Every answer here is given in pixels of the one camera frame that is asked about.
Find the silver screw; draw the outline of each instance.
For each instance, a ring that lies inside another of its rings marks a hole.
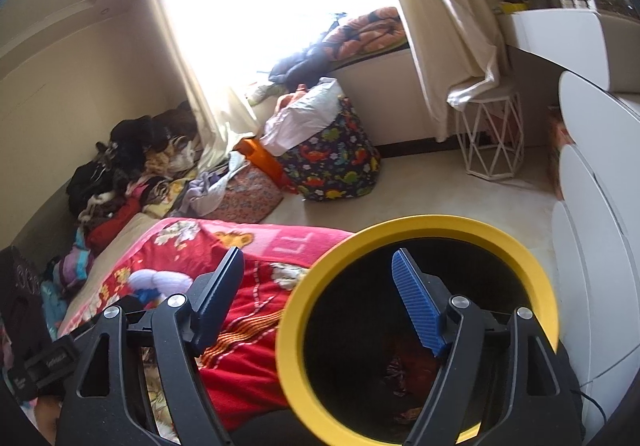
[[[528,309],[527,307],[520,307],[516,311],[516,314],[521,318],[523,318],[524,320],[530,320],[531,318],[533,318],[533,313],[531,312],[531,309]]]
[[[466,309],[469,307],[469,301],[464,296],[454,296],[451,298],[451,304],[458,309]]]
[[[118,315],[118,312],[120,312],[120,308],[117,305],[111,305],[110,307],[107,307],[104,310],[104,317],[105,318],[115,318]]]
[[[170,296],[169,300],[167,300],[166,302],[169,307],[180,307],[180,305],[182,305],[186,301],[187,299],[185,295],[173,295]]]

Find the blue gripper pad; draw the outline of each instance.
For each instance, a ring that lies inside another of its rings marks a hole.
[[[422,272],[406,249],[394,253],[391,273],[420,343],[440,357],[447,348],[442,337],[442,312],[420,279]]]

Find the white curtain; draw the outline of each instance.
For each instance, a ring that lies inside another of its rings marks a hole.
[[[236,94],[225,70],[207,58],[224,48],[211,47],[209,38],[193,29],[197,22],[190,19],[189,12],[197,6],[188,1],[147,0],[196,116],[205,147],[200,160],[200,168],[204,168],[222,160],[242,135],[257,133],[258,123],[246,99]]]
[[[462,110],[499,84],[502,35],[486,0],[398,1],[436,139],[444,141],[449,106]]]

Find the geometric wire side table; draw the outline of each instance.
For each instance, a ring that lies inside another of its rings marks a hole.
[[[456,110],[456,134],[467,173],[487,181],[514,177],[524,160],[524,128],[513,82],[506,79]],[[490,143],[481,144],[483,136]]]

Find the floor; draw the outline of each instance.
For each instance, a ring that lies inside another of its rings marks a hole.
[[[496,226],[518,239],[556,287],[551,242],[555,202],[546,178],[545,147],[527,149],[517,177],[499,183],[467,175],[460,151],[450,150],[384,159],[378,185],[358,199],[317,203],[287,195],[263,222],[357,232],[409,215],[460,215]]]

